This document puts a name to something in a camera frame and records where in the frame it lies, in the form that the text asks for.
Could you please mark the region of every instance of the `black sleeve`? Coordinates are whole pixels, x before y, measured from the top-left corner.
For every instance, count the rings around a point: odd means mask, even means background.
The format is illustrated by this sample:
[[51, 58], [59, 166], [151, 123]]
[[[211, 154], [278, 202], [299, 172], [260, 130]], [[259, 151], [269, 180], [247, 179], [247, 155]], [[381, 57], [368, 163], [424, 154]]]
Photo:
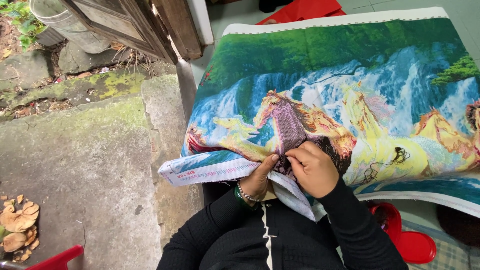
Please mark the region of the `black sleeve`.
[[390, 237], [341, 178], [329, 194], [318, 200], [329, 214], [345, 267], [408, 270]]
[[225, 193], [179, 228], [165, 245], [157, 270], [197, 270], [210, 246], [225, 232], [238, 226], [248, 212], [232, 190]]

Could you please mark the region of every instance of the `woman's left hand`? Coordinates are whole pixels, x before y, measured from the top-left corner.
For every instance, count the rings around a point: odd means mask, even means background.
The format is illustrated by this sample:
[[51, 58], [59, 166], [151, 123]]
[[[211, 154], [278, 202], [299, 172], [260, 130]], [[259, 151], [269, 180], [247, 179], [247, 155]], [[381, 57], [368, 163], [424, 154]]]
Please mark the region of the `woman's left hand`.
[[[240, 187], [242, 188], [242, 191], [251, 195], [254, 199], [262, 200], [267, 192], [267, 175], [277, 161], [277, 154], [266, 157], [260, 166], [252, 171], [249, 176], [240, 180]], [[255, 204], [255, 202], [250, 201], [243, 195], [242, 198], [250, 206]]]

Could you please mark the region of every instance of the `checkered cloth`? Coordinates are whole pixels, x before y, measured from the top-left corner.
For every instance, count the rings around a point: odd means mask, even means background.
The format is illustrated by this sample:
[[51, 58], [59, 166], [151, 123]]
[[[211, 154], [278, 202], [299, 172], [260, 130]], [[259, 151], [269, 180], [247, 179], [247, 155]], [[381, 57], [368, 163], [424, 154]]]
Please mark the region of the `checkered cloth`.
[[410, 270], [480, 270], [480, 249], [464, 245], [444, 232], [406, 220], [402, 220], [402, 230], [425, 233], [437, 246], [433, 261], [408, 264]]

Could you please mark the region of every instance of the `woman's right hand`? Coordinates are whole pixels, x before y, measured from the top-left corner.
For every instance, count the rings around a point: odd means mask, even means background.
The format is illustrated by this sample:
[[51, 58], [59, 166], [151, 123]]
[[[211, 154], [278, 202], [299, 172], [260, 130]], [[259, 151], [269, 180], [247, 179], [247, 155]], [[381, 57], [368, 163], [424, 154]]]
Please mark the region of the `woman's right hand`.
[[313, 142], [304, 142], [285, 155], [300, 185], [313, 197], [322, 198], [335, 188], [338, 171], [332, 159]]

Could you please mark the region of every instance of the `black sweater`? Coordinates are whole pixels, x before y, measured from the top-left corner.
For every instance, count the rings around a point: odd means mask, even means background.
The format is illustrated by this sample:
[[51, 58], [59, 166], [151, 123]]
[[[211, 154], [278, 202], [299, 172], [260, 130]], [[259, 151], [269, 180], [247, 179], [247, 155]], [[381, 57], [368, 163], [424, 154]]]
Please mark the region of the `black sweater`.
[[172, 236], [157, 270], [408, 269], [342, 179], [319, 201], [331, 225], [326, 217], [317, 224], [278, 199], [248, 210], [227, 192]]

